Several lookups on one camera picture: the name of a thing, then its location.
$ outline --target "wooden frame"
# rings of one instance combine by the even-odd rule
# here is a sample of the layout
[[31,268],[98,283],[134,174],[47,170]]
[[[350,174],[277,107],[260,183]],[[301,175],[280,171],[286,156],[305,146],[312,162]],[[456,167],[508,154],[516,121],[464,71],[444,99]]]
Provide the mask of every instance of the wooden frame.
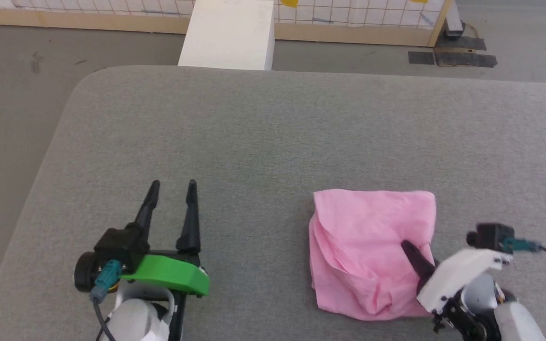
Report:
[[[433,47],[452,2],[444,0],[433,30],[275,24],[275,39]],[[185,34],[189,19],[0,9],[0,25]]]

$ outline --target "teal cable connector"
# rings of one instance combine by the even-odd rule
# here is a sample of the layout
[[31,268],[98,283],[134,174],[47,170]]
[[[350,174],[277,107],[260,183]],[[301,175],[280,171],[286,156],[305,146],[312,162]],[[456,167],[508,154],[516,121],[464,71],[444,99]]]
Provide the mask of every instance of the teal cable connector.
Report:
[[90,291],[90,300],[96,300],[98,304],[101,304],[109,292],[109,287],[112,287],[119,281],[122,270],[121,261],[115,259],[109,260],[94,281],[95,286]]
[[513,254],[515,251],[540,252],[542,244],[527,239],[505,238],[502,241],[503,252]]

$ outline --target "green plastic part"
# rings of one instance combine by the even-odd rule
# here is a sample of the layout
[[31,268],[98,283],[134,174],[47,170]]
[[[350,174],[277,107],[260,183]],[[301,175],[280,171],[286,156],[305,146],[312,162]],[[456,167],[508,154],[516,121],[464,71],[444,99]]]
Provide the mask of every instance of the green plastic part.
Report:
[[210,287],[210,278],[200,268],[163,255],[146,255],[134,274],[123,274],[121,278],[191,295],[206,296]]

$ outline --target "cloth fold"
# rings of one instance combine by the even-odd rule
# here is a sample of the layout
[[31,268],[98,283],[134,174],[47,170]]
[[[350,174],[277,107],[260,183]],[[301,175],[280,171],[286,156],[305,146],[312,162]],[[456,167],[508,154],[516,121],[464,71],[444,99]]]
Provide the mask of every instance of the cloth fold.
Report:
[[435,196],[330,189],[314,200],[309,251],[318,307],[366,321],[429,315],[400,244],[409,240],[433,263]]

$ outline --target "yellow object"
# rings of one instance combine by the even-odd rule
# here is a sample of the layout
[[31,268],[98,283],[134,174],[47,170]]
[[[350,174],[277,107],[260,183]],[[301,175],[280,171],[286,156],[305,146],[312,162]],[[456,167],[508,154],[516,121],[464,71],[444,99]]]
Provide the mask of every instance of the yellow object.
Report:
[[299,0],[282,0],[282,4],[295,9],[299,4]]

